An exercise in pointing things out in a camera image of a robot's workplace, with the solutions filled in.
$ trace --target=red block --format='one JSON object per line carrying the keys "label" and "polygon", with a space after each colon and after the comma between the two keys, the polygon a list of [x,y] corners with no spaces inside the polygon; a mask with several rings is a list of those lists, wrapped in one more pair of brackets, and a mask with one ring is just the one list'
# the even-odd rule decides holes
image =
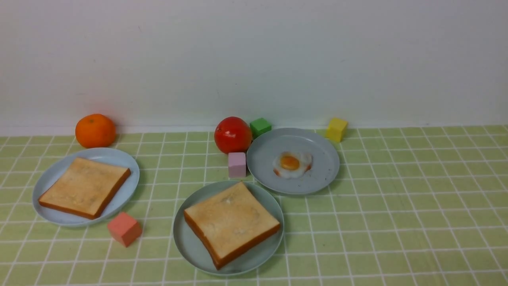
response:
{"label": "red block", "polygon": [[125,247],[133,243],[143,232],[139,222],[125,212],[121,212],[109,222],[108,230],[113,239]]}

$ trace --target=toy block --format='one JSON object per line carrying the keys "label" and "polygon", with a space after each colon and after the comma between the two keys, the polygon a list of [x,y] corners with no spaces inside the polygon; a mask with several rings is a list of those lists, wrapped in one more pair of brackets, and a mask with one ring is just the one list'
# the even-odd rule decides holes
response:
{"label": "toy block", "polygon": [[339,118],[332,118],[326,130],[326,138],[335,142],[341,142],[346,133],[347,121]]}
{"label": "toy block", "polygon": [[272,125],[270,122],[266,121],[266,119],[258,118],[250,123],[250,129],[252,131],[252,137],[255,139],[261,134],[272,130]]}
{"label": "toy block", "polygon": [[133,243],[143,232],[139,222],[125,212],[121,212],[108,223],[108,230],[113,239],[125,247]]}
{"label": "toy block", "polygon": [[232,152],[228,154],[228,169],[230,178],[247,177],[245,153]]}

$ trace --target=plastic tomato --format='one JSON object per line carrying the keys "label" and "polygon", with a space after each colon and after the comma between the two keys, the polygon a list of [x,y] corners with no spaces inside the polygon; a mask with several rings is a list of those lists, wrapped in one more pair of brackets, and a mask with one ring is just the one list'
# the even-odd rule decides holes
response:
{"label": "plastic tomato", "polygon": [[225,154],[246,152],[252,142],[252,131],[241,118],[231,116],[217,125],[213,138],[217,148]]}

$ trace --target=egg white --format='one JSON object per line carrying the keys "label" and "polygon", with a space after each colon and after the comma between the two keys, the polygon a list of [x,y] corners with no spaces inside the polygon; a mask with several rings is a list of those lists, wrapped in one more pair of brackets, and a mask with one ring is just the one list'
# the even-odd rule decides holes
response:
{"label": "egg white", "polygon": [[[296,159],[298,159],[298,161],[300,161],[300,166],[298,167],[298,169],[287,170],[287,169],[282,168],[282,166],[280,165],[280,159],[281,159],[281,157],[287,156],[287,155],[295,157]],[[275,159],[273,160],[273,170],[274,170],[274,172],[277,171],[281,178],[297,179],[297,178],[303,176],[303,174],[305,174],[305,172],[307,171],[307,168],[311,164],[312,164],[312,155],[310,153],[283,152],[280,155],[278,155],[277,157],[275,157]]]}

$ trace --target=fried egg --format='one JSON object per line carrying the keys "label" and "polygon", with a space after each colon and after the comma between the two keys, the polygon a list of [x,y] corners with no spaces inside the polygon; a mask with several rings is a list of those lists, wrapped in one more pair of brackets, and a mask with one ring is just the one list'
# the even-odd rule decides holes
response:
{"label": "fried egg", "polygon": [[284,179],[296,179],[312,168],[310,153],[282,152],[273,160],[273,172]]}

